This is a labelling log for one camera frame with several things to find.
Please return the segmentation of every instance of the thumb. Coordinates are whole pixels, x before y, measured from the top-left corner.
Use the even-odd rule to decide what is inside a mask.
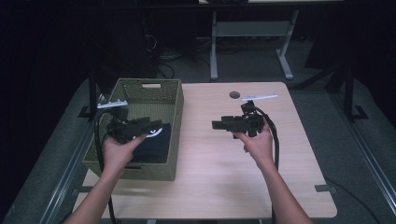
[[[131,150],[131,152],[133,152],[134,149],[146,139],[146,136],[147,136],[146,134],[140,135],[136,137],[134,140],[126,143],[124,146],[127,147],[129,150]]]
[[[244,133],[233,133],[233,135],[239,138],[244,144],[246,144],[250,140],[250,137],[245,135]]]

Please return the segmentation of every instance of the table top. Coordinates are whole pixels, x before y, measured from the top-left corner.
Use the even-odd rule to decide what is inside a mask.
[[[310,217],[337,213],[287,87],[280,82],[183,84],[184,107],[175,181],[121,179],[113,190],[115,216],[143,219],[222,219],[271,216],[271,201],[260,170],[231,133],[211,121],[240,116],[241,96],[278,94],[255,101],[269,115],[280,143],[279,172]],[[83,186],[98,176],[89,170]],[[80,193],[75,208],[87,193]],[[108,211],[103,217],[109,217]]]

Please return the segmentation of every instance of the forearm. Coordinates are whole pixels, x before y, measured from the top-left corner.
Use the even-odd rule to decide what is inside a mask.
[[[312,223],[272,162],[258,163],[276,212],[278,223]]]
[[[65,223],[99,223],[119,178],[102,174],[87,197]]]

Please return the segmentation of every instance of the black cable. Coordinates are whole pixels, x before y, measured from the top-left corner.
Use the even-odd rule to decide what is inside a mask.
[[[358,203],[361,204],[361,206],[363,206],[369,213],[370,215],[372,215],[373,219],[375,220],[376,223],[380,224],[378,217],[375,215],[375,213],[373,212],[373,210],[371,210],[369,208],[369,206],[367,206],[367,204],[365,204],[362,200],[360,200],[355,194],[353,194],[350,190],[348,190],[347,188],[345,188],[344,186],[340,185],[339,183],[335,182],[334,180],[330,179],[327,176],[324,176],[325,179],[327,179],[328,181],[332,182],[335,186],[337,186],[338,188],[342,189],[343,191],[345,191],[347,194],[349,194],[352,198],[354,198],[356,201],[358,201]]]
[[[102,146],[103,146],[103,143],[105,142],[106,134],[104,135],[104,137],[101,141],[100,140],[100,130],[99,130],[99,128],[100,128],[99,120],[105,113],[109,113],[109,112],[110,112],[110,110],[108,110],[108,109],[102,111],[98,115],[98,117],[96,118],[95,123],[94,123],[95,124],[94,125],[94,140],[95,140],[95,145],[96,145],[96,155],[97,155],[97,158],[99,161],[99,167],[100,167],[101,172],[103,172],[103,170],[105,168],[105,159],[103,156]],[[110,198],[109,198],[107,204],[108,204],[108,212],[110,213],[111,222],[113,224],[117,224],[118,222],[116,220],[116,217],[114,216],[114,208],[113,208],[113,201],[111,199],[111,195],[110,195]]]
[[[275,144],[274,164],[275,164],[276,169],[279,170],[279,139],[277,138],[276,126],[272,122],[270,117],[267,114],[265,114],[261,109],[259,109],[257,106],[253,106],[252,108],[259,111],[262,114],[262,116],[265,118],[265,120],[267,121],[268,125],[270,126],[270,130],[271,130],[272,136],[274,137],[274,144]],[[273,206],[272,206],[271,214],[272,214],[272,223],[275,224],[276,223],[276,213],[275,213]]]
[[[163,75],[164,78],[172,79],[172,78],[175,77],[175,69],[172,66],[170,66],[168,64],[165,64],[165,63],[159,63],[158,65],[162,65],[162,66],[168,67],[172,71],[172,76],[171,77],[167,77],[162,70],[158,69],[158,71],[160,72],[161,75]]]

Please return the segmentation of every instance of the basket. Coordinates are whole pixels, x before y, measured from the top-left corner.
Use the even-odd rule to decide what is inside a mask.
[[[128,119],[150,117],[151,120],[160,119],[163,123],[169,123],[171,127],[166,162],[129,162],[121,179],[175,180],[178,140],[184,103],[181,81],[174,79],[121,78],[109,99],[110,102],[117,100],[127,101]],[[106,125],[110,120],[111,116],[108,114],[104,114],[100,120],[99,133],[101,136],[106,133]],[[83,163],[100,176],[101,170],[95,147],[92,137]]]

